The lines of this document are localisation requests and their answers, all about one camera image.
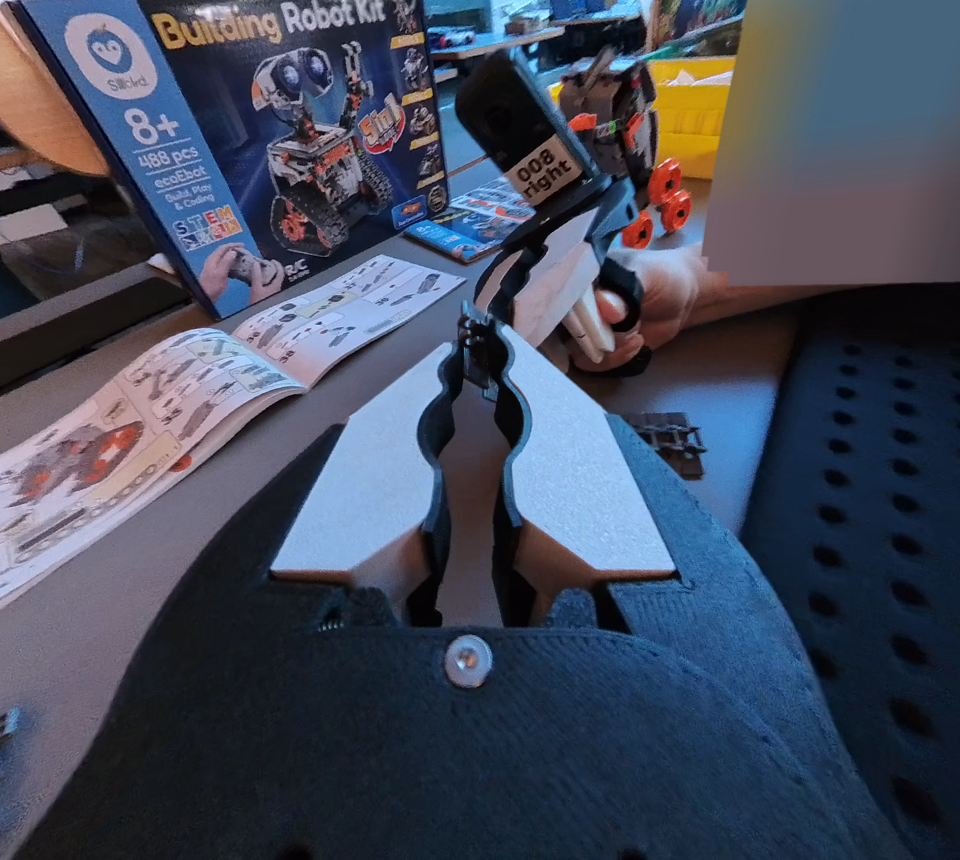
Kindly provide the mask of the yellow plastic bin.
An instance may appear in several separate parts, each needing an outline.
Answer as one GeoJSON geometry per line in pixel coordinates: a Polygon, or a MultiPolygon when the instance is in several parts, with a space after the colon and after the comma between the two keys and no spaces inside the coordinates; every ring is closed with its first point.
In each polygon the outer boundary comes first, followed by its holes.
{"type": "MultiPolygon", "coordinates": [[[[657,157],[676,158],[682,181],[710,179],[722,131],[735,59],[645,60],[654,80],[658,116],[657,157]]],[[[555,101],[560,79],[549,86],[555,101]]]]}

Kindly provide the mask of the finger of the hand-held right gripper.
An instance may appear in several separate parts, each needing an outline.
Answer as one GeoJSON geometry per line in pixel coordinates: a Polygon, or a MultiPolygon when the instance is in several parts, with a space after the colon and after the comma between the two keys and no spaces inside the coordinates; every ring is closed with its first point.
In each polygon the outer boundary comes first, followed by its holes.
{"type": "Polygon", "coordinates": [[[594,245],[579,229],[553,230],[534,257],[531,246],[495,257],[495,318],[539,347],[598,278],[594,245]]]}
{"type": "Polygon", "coordinates": [[[529,250],[502,252],[479,278],[473,305],[503,323],[513,323],[517,297],[529,281],[529,250]]]}

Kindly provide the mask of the black toy robot orange wheels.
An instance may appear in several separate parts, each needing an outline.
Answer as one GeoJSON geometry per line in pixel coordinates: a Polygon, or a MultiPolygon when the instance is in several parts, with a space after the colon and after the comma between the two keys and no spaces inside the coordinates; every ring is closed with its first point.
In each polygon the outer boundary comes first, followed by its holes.
{"type": "Polygon", "coordinates": [[[594,58],[574,62],[559,81],[555,101],[570,129],[603,172],[632,184],[637,211],[621,234],[623,246],[641,250],[652,243],[652,211],[664,233],[682,228],[691,196],[682,188],[678,159],[658,158],[657,93],[646,62],[606,46],[594,58]]]}

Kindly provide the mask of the white instruction booklet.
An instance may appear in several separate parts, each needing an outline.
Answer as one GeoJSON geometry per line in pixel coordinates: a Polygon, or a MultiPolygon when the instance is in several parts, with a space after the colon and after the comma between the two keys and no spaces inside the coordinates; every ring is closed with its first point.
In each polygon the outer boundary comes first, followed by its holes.
{"type": "Polygon", "coordinates": [[[168,492],[248,422],[465,282],[378,254],[252,315],[146,350],[1,459],[1,603],[168,492]]]}

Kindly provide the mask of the grey desk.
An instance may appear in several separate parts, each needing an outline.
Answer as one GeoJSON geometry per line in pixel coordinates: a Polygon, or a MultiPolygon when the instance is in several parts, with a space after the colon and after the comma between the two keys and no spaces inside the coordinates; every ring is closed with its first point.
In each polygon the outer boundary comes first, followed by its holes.
{"type": "MultiPolygon", "coordinates": [[[[408,324],[354,353],[310,392],[248,422],[168,494],[2,608],[2,708],[18,708],[13,768],[2,773],[2,857],[42,817],[83,758],[140,639],[177,582],[237,510],[331,423],[342,422],[438,344],[455,337],[462,299],[481,264],[461,267],[405,238],[367,249],[296,286],[303,293],[374,254],[413,259],[466,278],[408,324]]],[[[771,307],[695,326],[625,379],[578,383],[618,414],[684,412],[707,447],[690,492],[739,532],[798,321],[771,307]]],[[[160,340],[206,326],[195,306],[155,318],[2,398],[2,452],[69,414],[160,340]]],[[[455,436],[441,455],[453,537],[439,591],[444,626],[502,626],[492,581],[492,517],[507,443],[494,406],[468,385],[454,404],[455,436]]]]}

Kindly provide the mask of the blue printed leaflet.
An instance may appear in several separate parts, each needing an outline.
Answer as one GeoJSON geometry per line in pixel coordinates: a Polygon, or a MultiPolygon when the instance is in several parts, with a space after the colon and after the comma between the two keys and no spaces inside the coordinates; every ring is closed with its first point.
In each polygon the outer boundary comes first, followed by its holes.
{"type": "Polygon", "coordinates": [[[534,213],[500,178],[454,198],[444,212],[417,221],[403,234],[439,254],[471,264],[501,251],[507,237],[534,213]]]}

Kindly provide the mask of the black perforated chair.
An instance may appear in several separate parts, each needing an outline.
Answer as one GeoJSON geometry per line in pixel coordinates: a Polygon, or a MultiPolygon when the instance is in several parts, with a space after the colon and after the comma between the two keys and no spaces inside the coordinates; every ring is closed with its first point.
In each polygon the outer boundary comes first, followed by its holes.
{"type": "Polygon", "coordinates": [[[740,539],[911,854],[958,858],[958,283],[803,312],[740,539]]]}

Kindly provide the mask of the person's right hand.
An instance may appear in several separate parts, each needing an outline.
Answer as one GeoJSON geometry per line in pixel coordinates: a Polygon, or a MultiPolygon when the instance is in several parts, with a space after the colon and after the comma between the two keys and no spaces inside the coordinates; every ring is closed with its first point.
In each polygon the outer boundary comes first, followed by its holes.
{"type": "Polygon", "coordinates": [[[654,251],[617,247],[610,255],[631,270],[643,288],[641,313],[636,325],[614,336],[614,351],[599,363],[588,360],[588,370],[610,372],[633,361],[643,348],[656,350],[672,340],[684,327],[700,293],[704,272],[702,242],[654,251]]]}

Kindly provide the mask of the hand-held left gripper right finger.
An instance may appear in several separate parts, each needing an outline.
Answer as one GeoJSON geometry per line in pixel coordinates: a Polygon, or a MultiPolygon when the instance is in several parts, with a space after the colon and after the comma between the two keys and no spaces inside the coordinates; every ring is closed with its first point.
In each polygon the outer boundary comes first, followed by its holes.
{"type": "Polygon", "coordinates": [[[494,418],[510,446],[491,561],[504,625],[538,624],[565,590],[674,579],[605,410],[509,326],[489,331],[494,418]]]}

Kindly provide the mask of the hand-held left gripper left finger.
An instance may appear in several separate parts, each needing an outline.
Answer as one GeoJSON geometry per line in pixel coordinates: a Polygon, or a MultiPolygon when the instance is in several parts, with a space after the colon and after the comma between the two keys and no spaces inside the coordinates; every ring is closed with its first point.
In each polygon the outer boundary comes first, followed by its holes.
{"type": "Polygon", "coordinates": [[[273,578],[377,589],[438,627],[451,521],[438,461],[454,435],[460,351],[440,344],[354,412],[270,567],[273,578]]]}

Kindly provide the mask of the blue robot kit box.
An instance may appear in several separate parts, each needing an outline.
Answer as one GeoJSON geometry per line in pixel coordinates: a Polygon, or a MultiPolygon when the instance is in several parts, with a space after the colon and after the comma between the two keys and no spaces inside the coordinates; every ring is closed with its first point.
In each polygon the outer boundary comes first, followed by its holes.
{"type": "Polygon", "coordinates": [[[423,1],[9,7],[223,319],[447,209],[423,1]]]}

